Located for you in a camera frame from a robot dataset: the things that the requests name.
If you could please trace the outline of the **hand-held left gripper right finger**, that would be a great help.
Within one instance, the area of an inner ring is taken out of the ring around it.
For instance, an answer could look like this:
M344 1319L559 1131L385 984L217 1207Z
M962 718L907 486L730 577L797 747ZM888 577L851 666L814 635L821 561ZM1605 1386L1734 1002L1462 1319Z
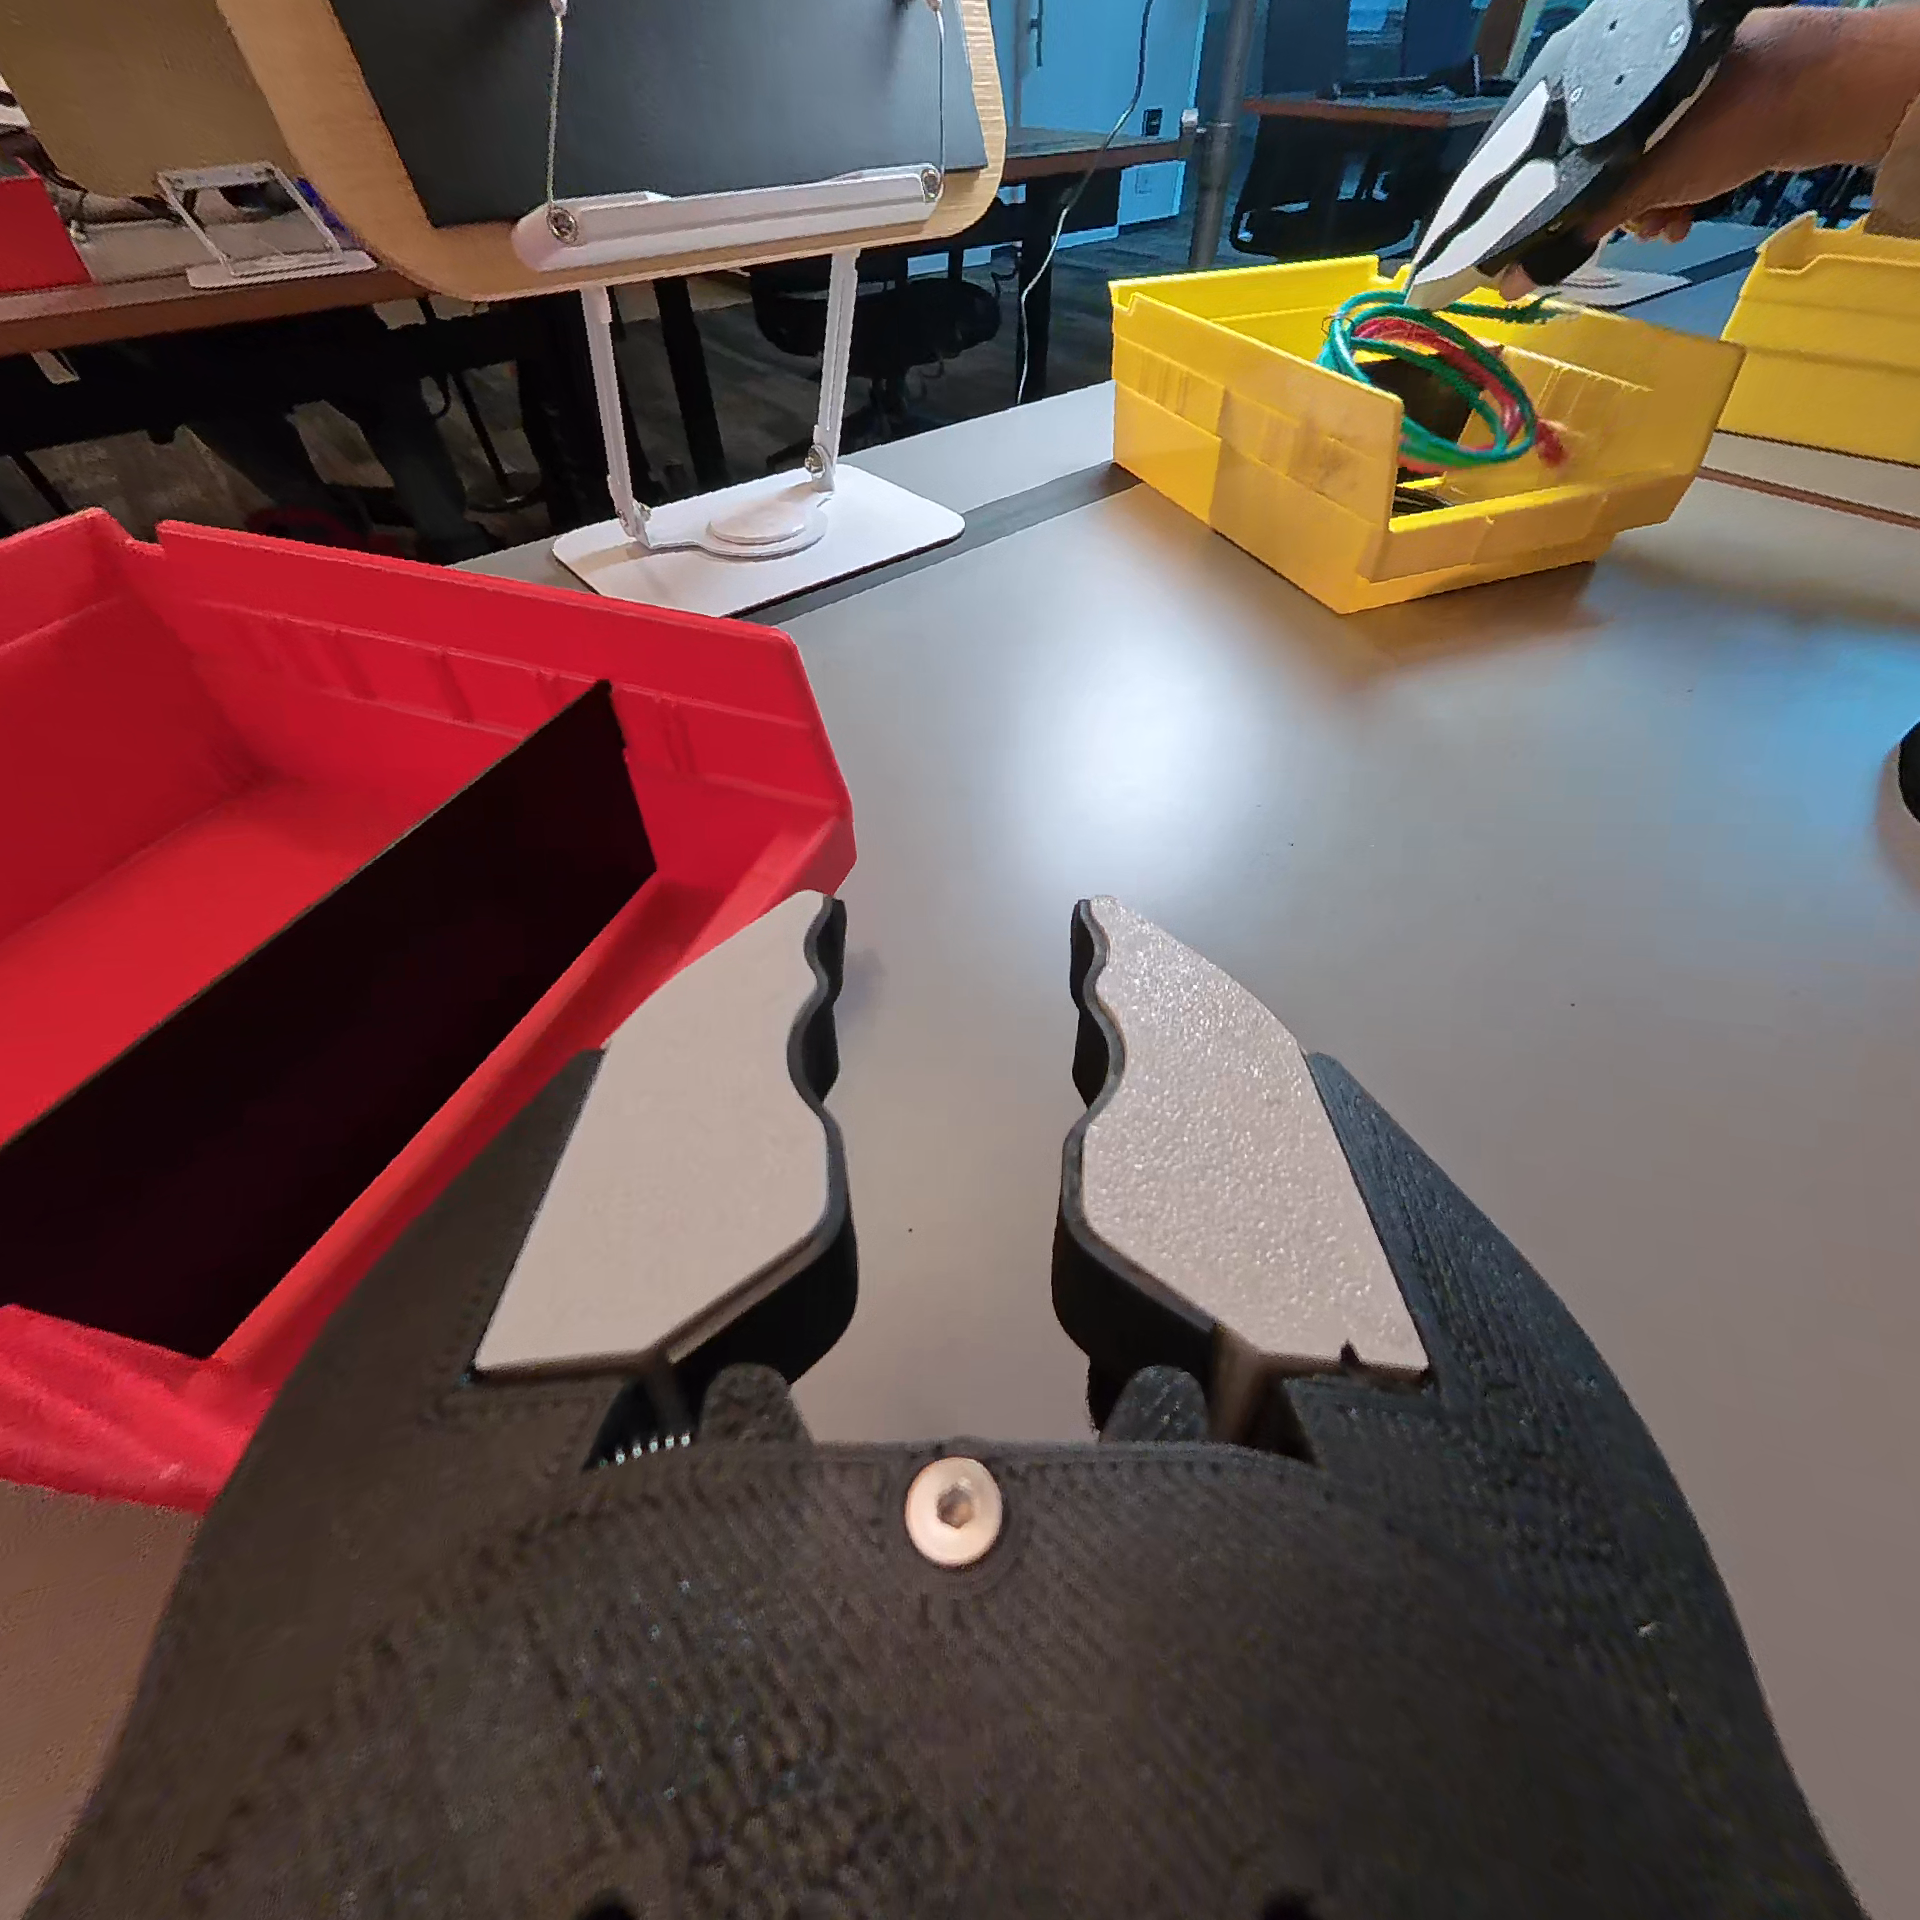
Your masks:
M1071 902L1058 1319L1103 1386L1383 1376L1424 1339L1292 1025L1119 899Z

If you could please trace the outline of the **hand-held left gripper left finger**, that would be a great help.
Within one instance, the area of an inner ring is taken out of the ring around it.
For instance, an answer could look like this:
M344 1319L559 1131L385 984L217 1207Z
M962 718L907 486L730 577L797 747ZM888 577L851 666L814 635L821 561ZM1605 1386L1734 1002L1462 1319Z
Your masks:
M797 893L666 972L594 1062L482 1376L806 1376L857 1304L830 1119L846 899Z

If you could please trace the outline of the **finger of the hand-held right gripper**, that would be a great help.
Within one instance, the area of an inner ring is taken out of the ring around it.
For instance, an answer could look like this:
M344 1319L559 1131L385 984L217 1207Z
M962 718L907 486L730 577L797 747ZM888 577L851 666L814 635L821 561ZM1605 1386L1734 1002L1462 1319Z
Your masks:
M1502 116L1478 135L1440 214L1418 235L1412 283L1490 283L1490 259L1538 223L1556 188L1549 75L1523 75Z
M1538 250L1596 188L1589 160L1472 160L1412 259L1412 309L1454 309Z

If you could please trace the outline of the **yellow plastic bin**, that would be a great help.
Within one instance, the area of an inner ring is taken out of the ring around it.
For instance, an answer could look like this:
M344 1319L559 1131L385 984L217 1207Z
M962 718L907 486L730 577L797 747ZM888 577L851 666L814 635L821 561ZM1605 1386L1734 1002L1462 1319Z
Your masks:
M1589 563L1709 465L1736 346L1374 259L1106 283L1119 465L1328 616Z
M1727 433L1920 465L1920 235L1788 223L1727 319Z

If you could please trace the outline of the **red plastic bin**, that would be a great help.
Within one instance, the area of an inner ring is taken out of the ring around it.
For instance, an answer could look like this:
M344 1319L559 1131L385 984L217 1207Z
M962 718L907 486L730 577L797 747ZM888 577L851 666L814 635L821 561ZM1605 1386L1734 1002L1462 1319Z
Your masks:
M317 542L0 548L0 1482L208 1510L393 1239L857 825L797 635Z

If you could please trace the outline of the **person's right forearm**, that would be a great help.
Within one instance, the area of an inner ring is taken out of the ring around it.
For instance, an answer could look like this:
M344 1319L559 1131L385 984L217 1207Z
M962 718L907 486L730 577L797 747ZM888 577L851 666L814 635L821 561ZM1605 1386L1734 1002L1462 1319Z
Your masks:
M1856 35L1867 91L1856 135L1873 151L1873 235L1920 235L1920 8L1873 8Z

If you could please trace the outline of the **person's right hand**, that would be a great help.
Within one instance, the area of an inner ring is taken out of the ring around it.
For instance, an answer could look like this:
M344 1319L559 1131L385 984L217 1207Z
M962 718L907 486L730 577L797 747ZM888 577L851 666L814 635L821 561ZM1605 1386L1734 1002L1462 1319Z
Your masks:
M1634 160L1596 235L1681 235L1700 206L1812 165L1873 165L1913 99L1913 12L1753 8L1689 114Z

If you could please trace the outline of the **grey metal pole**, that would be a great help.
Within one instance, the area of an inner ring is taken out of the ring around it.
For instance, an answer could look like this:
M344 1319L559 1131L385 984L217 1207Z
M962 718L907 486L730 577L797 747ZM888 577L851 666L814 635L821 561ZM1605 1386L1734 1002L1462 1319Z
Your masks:
M1204 91L1199 91L1204 99L1204 125L1199 125L1199 206L1187 206L1187 268L1199 278L1217 259L1246 91L1256 75L1256 21L1264 21L1264 0L1217 0L1210 8L1210 72L1204 72Z

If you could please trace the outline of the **black office chair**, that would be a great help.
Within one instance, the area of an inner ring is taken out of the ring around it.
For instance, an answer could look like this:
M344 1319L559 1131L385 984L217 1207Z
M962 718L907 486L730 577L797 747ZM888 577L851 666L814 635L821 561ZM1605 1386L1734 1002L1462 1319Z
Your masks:
M830 363L830 259L747 268L747 309L776 358ZM968 278L869 278L851 318L851 377L869 389L869 400L846 416L846 437L869 447L925 433L925 416L907 394L915 369L943 369L994 340L996 293Z

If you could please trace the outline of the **wooden desk with black legs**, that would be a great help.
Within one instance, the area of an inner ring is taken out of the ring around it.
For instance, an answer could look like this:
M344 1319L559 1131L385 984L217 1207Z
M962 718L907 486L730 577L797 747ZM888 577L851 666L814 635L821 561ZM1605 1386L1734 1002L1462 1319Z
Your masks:
M132 283L8 293L0 358L70 358L70 346L172 340L217 319L330 318L330 309L368 309L385 333L421 333L421 319L491 318L494 302L452 302L393 268L208 283L208 293L192 278L132 278Z

